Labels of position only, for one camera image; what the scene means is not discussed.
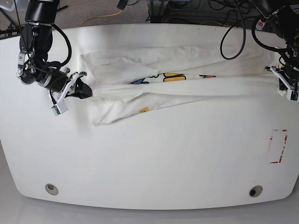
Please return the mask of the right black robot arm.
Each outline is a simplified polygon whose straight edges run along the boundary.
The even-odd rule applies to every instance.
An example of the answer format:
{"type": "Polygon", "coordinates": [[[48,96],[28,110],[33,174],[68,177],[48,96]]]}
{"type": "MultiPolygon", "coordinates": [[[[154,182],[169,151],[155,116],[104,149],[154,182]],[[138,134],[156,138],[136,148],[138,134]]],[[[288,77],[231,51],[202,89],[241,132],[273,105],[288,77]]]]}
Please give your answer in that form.
{"type": "Polygon", "coordinates": [[[60,2],[58,0],[31,0],[28,3],[25,26],[20,29],[20,52],[17,76],[24,84],[38,83],[48,90],[55,115],[68,110],[65,98],[86,99],[93,95],[92,89],[82,81],[85,71],[70,74],[66,67],[72,56],[71,43],[66,34],[55,24],[60,2]],[[52,30],[64,38],[68,54],[63,62],[48,61],[53,43],[52,30]]]}

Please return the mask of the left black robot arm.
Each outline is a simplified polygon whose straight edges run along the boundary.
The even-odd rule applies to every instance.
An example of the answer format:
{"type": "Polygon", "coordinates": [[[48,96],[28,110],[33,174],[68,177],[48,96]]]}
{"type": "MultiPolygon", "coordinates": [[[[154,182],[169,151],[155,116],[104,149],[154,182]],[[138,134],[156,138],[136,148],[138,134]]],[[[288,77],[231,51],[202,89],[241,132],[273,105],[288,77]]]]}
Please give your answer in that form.
{"type": "Polygon", "coordinates": [[[286,91],[287,99],[299,100],[299,15],[290,7],[287,0],[252,0],[251,3],[261,15],[254,19],[251,33],[255,42],[262,48],[276,52],[283,59],[282,68],[266,67],[279,78],[279,90],[286,91]],[[259,23],[266,20],[274,33],[284,39],[286,48],[279,49],[267,46],[260,42],[256,36],[259,23]]]}

